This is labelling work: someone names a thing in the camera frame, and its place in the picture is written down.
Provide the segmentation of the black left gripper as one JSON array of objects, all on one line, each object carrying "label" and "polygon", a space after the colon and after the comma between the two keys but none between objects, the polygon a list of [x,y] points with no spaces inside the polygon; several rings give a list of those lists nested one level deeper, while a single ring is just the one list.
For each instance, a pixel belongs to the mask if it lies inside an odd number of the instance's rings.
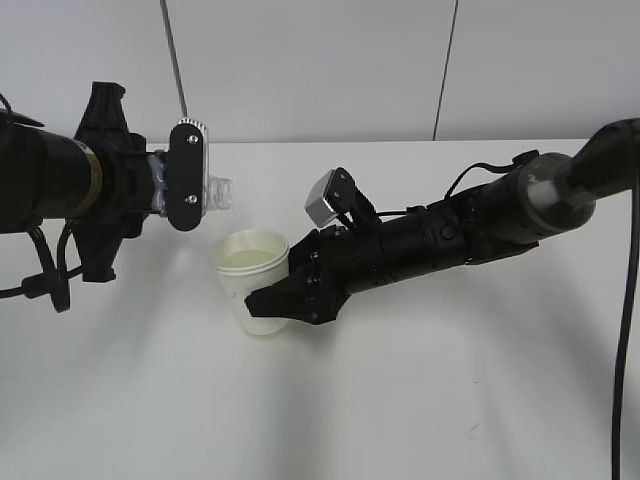
[{"label": "black left gripper", "polygon": [[98,138],[94,146],[103,168],[103,186],[96,209],[98,225],[74,226],[82,280],[108,283],[116,279],[113,263],[124,238],[141,235],[152,212],[155,191],[144,137],[130,133],[122,99],[123,86],[94,81],[74,138]]}]

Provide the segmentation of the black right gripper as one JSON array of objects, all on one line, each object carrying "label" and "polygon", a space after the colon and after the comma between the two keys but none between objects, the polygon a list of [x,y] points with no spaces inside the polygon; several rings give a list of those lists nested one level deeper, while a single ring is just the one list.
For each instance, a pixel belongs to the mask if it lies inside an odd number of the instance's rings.
[{"label": "black right gripper", "polygon": [[354,233],[345,227],[311,230],[290,248],[289,277],[250,293],[252,317],[334,321],[353,295],[385,284],[382,229]]}]

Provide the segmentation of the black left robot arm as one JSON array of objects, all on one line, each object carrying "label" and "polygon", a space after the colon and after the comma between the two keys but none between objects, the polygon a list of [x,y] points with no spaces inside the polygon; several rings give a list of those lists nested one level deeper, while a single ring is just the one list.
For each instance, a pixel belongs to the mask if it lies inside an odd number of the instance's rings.
[{"label": "black left robot arm", "polygon": [[154,180],[143,136],[129,130],[123,86],[95,82],[74,136],[1,110],[1,231],[22,233],[45,219],[71,222],[90,283],[115,278],[125,239],[140,236]]}]

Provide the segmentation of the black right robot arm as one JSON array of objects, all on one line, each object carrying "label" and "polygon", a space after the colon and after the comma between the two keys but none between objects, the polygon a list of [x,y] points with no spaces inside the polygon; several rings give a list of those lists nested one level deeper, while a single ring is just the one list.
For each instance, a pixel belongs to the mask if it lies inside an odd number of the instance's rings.
[{"label": "black right robot arm", "polygon": [[354,294],[526,253],[638,185],[639,123],[608,124],[572,156],[531,150],[494,172],[492,182],[452,186],[437,202],[385,216],[347,170],[329,171],[309,194],[315,229],[291,248],[287,276],[251,292],[246,307],[321,325]]}]

